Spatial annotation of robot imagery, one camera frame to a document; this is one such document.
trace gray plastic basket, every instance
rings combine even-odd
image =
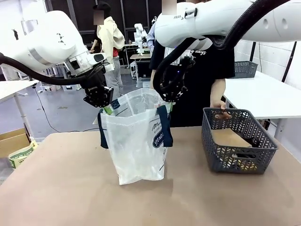
[[[231,119],[218,119],[219,108],[204,108],[202,138],[209,168],[214,172],[263,174],[278,149],[274,140],[247,110],[227,109]],[[258,147],[221,146],[214,142],[211,130],[231,128],[258,142]]]
[[[251,61],[235,62],[235,77],[232,79],[254,78],[258,64]]]

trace bag handle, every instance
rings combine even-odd
[[[99,131],[100,131],[100,141],[101,141],[100,146],[105,149],[109,149],[107,140],[105,139],[104,132],[103,132],[102,119],[100,116],[101,113],[103,113],[103,109],[100,109],[100,111],[97,115],[98,127],[99,127]]]
[[[164,147],[172,147],[174,140],[170,132],[170,114],[168,116],[165,105],[158,107],[157,113],[161,120],[163,145]]]

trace translucent plastic bag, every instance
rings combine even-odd
[[[110,151],[120,185],[164,178],[171,106],[155,90],[138,89],[100,110],[101,146]]]

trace black t-shirt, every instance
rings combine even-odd
[[[94,31],[94,40],[97,40],[97,45],[94,48],[94,53],[100,53],[101,52],[101,44],[102,41],[100,40],[100,38],[97,36],[97,28]]]
[[[165,48],[157,41],[150,61],[150,69],[156,70],[164,58]],[[185,74],[188,92],[176,102],[171,112],[172,127],[201,126],[203,108],[210,106],[211,86],[216,79],[235,76],[234,50],[192,50],[195,65]]]

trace brown tabletop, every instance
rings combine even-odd
[[[172,134],[165,179],[126,186],[119,186],[99,132],[48,136],[0,186],[0,225],[301,224],[301,164],[281,145],[264,175],[216,174],[200,127]]]
[[[141,54],[133,54],[130,59],[137,60],[137,59],[150,59],[151,55],[149,53],[143,53],[143,56]]]

